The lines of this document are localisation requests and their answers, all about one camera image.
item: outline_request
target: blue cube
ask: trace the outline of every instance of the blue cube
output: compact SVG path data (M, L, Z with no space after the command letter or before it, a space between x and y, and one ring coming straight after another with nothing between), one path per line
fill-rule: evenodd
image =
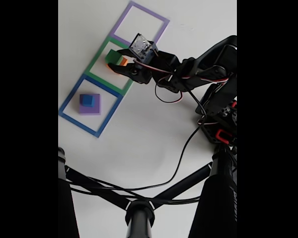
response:
M95 106L95 98L91 95L84 94L82 99L82 105L84 107L94 107Z

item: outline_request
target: square outline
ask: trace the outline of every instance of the square outline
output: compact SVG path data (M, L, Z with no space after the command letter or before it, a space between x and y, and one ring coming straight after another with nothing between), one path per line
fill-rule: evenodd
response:
M113 107L110 109L109 113L105 117L103 123L100 125L100 128L99 128L98 131L92 130L91 128L87 127L86 125L83 125L79 121L77 121L74 118L71 118L70 116L63 113L65 107L68 105L68 103L70 102L70 100L74 96L75 92L77 91L77 89L79 88L79 86L81 85L83 80L87 80L88 82L94 84L95 86L97 86L97 87L107 91L108 93L112 94L113 96L117 97L116 102L114 103ZM116 91L112 90L111 88L103 85L102 83L94 80L93 78L89 77L88 75L82 74L82 76L79 78L79 80L75 84L74 88L71 90L70 94L66 97L65 101L62 103L62 105L59 109L59 115L61 117L65 118L66 120L70 121L71 123L77 125L81 129L87 131L88 133L90 133L90 134L92 134L92 135L94 135L98 138L101 135L101 133L103 132L104 128L108 124L109 120L113 116L114 112L116 111L118 105L120 104L120 102L123 98L124 98L123 95L119 94L118 92L116 92Z
M94 56L94 58L92 59L92 61L89 63L89 65L87 66L86 70L84 71L83 74L86 74L87 76L91 77L92 79L104 84L105 86L109 87L110 89L116 91L117 93L121 94L121 95L125 95L130 86L133 84L133 81L131 79L128 79L127 83L125 84L123 89L120 89L118 87L116 87L115 85L107 82L106 80L102 79L101 77L93 74L90 72L91 68L94 66L95 62L98 60L98 58L100 57L101 53L104 51L105 47L107 46L108 42L111 42L123 49L127 49L128 46L126 46L125 44L121 43L120 41L108 36L106 37L105 41L103 42L103 44L100 46L99 50L97 51L96 55Z
M145 8L144 6L139 5L138 3L135 3L134 1L130 1L129 4L127 5L126 9L123 11L123 13L121 14L121 16L119 17L118 21L116 22L115 26L113 27L113 29L111 29L111 31L109 32L109 36L122 42L123 44L129 46L131 44L131 42L128 42L122 38L120 38L119 36L115 35L116 30L118 29L118 27L120 26L120 24L123 22L124 18L127 16L129 10L132 7L136 7L156 18L158 18L159 20L161 20L163 22L163 25L161 26L161 28L158 30L158 32L156 33L154 39L152 40L153 42L157 43L158 40L160 39L161 35L163 34L163 32L165 31L165 29L167 28L167 25L169 24L170 20L168 20L167 18L149 10L148 8Z

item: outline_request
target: small cube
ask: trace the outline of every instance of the small cube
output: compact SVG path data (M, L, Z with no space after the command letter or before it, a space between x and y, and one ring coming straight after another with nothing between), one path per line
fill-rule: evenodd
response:
M94 101L94 105L92 107L83 105L83 98L85 96L91 96L93 98L92 100ZM100 106L101 106L100 94L80 94L80 96L79 96L79 114L81 114L81 115L100 115Z
M123 60L122 54L114 50L110 50L105 57L106 63L113 63L115 65L119 65L122 60Z
M123 59L121 60L120 66L126 66L127 63L128 63L128 60L125 57L123 57Z
M82 105L84 107L94 107L95 106L95 98L88 94L83 94Z

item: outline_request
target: robotic arm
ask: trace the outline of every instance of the robotic arm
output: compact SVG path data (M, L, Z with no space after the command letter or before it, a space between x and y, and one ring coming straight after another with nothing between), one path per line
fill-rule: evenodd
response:
M159 51L154 42L137 34L122 55L136 58L126 66L108 66L137 83L148 84L153 78L159 87L178 93L213 83L200 101L207 114L201 129L211 143L237 145L237 36L218 42L197 59L180 63L177 56ZM201 106L196 113L202 115Z

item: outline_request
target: black stand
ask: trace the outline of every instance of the black stand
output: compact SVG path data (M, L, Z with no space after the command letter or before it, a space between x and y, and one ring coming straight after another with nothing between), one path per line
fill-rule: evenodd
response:
M79 238L71 187L66 182L64 150L59 147L58 238Z
M232 158L229 147L220 144L217 146L212 159L213 163L210 162L155 197L171 200L210 176L203 187L189 238L202 237L201 232L207 235L204 236L206 238L218 237L214 235L216 230L221 230L219 229L221 225L233 226L231 229L226 229L226 237L227 235L228 237L236 237L237 186L232 179L231 170L234 158ZM68 166L65 166L65 171L66 178L72 182L88 184L89 186L93 184L95 187L103 186ZM161 204L153 203L152 207L147 201L135 200L130 202L130 200L111 190L84 188L97 193L98 196L124 210L129 205L125 217L128 225L127 238L152 238L151 227L154 223L154 210L159 208ZM222 213L223 206L226 208L227 216Z

